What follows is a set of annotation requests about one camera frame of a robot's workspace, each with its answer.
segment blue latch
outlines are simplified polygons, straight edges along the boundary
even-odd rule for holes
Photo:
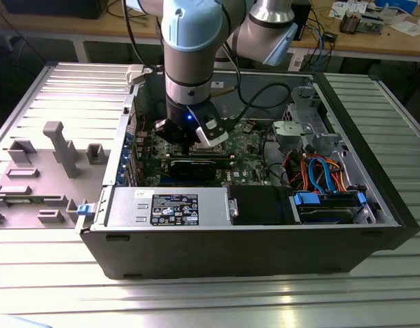
[[[297,193],[293,198],[295,205],[320,205],[320,198],[316,193]]]
[[[115,181],[120,183],[120,184],[123,184],[125,182],[124,175],[120,174],[120,173],[117,173],[117,175],[115,176]]]
[[[121,174],[125,173],[125,170],[126,170],[125,165],[119,165],[119,167],[117,168],[117,172]]]
[[[91,216],[96,213],[97,207],[98,207],[98,203],[79,205],[76,213],[78,213],[78,215]]]
[[[357,197],[359,198],[359,201],[362,205],[366,204],[366,196],[364,193],[357,193]]]
[[[130,153],[130,150],[129,149],[126,149],[126,148],[123,148],[122,149],[122,156],[129,156],[129,153]]]
[[[134,136],[132,135],[132,133],[129,133],[129,132],[125,133],[125,138],[129,141],[134,140]]]

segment power supply label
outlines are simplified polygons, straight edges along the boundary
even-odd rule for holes
[[[197,195],[153,195],[150,224],[153,226],[198,226]]]

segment blue cable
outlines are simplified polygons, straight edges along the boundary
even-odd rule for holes
[[[314,180],[314,173],[313,173],[313,168],[314,168],[314,163],[316,161],[320,161],[322,166],[324,167],[324,174],[325,174],[325,181],[326,181],[326,185],[328,187],[328,190],[331,192],[335,191],[335,186],[333,184],[333,181],[331,180],[331,173],[330,173],[330,168],[328,167],[328,165],[326,164],[326,161],[324,159],[320,159],[318,157],[315,157],[314,159],[312,159],[310,161],[310,164],[308,165],[308,177],[310,178],[311,183],[313,184],[313,186],[315,186],[318,191],[320,193],[325,193],[324,189],[322,189],[322,187],[320,185],[318,185],[316,183],[316,181]]]
[[[318,68],[318,65],[320,64],[320,60],[322,59],[322,52],[324,50],[324,41],[322,39],[322,36],[320,35],[320,32],[317,29],[315,29],[314,27],[312,27],[311,29],[318,35],[319,44],[320,44],[319,58],[318,58],[315,66],[313,68],[313,72],[314,72],[316,70],[316,68]]]

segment wooden table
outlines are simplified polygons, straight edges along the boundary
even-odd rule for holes
[[[407,36],[406,34],[385,26],[381,35],[370,33],[345,34],[340,33],[340,20],[328,17],[333,0],[313,0],[314,11],[318,20],[326,31],[338,35],[333,50],[333,55],[338,57],[389,59],[406,62],[420,62],[420,36]],[[420,6],[413,13],[420,16]],[[414,23],[418,18],[411,18]],[[311,54],[317,46],[313,32],[306,29],[301,41],[292,43],[297,49],[294,52],[295,58],[292,61],[302,61],[303,57]]]
[[[79,62],[89,62],[85,41],[130,43],[123,18],[104,12],[99,19],[73,17],[8,14],[0,2],[0,10],[9,22],[27,38],[50,38],[73,42]],[[120,2],[111,7],[117,15],[123,15]],[[139,44],[160,44],[156,35],[156,19],[152,16],[133,19],[132,30]],[[0,36],[16,36],[0,16]]]
[[[329,7],[332,3],[333,0],[313,0],[314,10],[319,21],[327,31],[338,35],[333,55],[420,62],[420,36],[410,37],[387,26],[383,29],[381,35],[340,33],[340,20],[328,17]],[[6,12],[2,4],[0,4],[0,8],[11,24],[26,37],[72,41],[80,62],[89,61],[89,56],[85,50],[85,41],[130,42],[123,18],[114,17],[106,12],[98,20],[86,20],[66,17],[11,15]],[[114,5],[111,11],[122,14],[120,3]],[[415,15],[420,16],[419,6],[415,10]],[[146,17],[140,23],[132,23],[132,28],[138,43],[159,44],[155,32],[154,17]],[[0,35],[16,35],[1,17]],[[303,39],[294,41],[289,50],[294,54],[289,69],[299,70],[304,56],[312,54],[316,46],[317,42],[312,32],[306,29]]]

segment gray 3d-printed holder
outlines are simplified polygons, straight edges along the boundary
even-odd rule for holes
[[[32,143],[29,140],[24,139],[15,140],[8,149],[8,154],[11,156],[14,163],[21,167],[31,164],[27,155],[35,152],[36,150],[32,146]]]
[[[86,150],[74,150],[78,176],[68,178],[52,150],[27,147],[29,140],[14,143],[14,150],[22,150],[28,161],[23,161],[22,167],[11,161],[0,178],[0,229],[73,228],[77,206],[98,201],[106,165],[92,165]],[[106,164],[109,151],[98,145]]]
[[[89,144],[85,153],[91,165],[107,164],[107,157],[105,156],[103,147],[100,143]]]
[[[78,168],[74,162],[74,153],[69,150],[68,143],[62,135],[64,125],[61,122],[48,121],[44,125],[43,133],[50,138],[56,151],[56,156],[60,160],[69,178],[78,176]]]

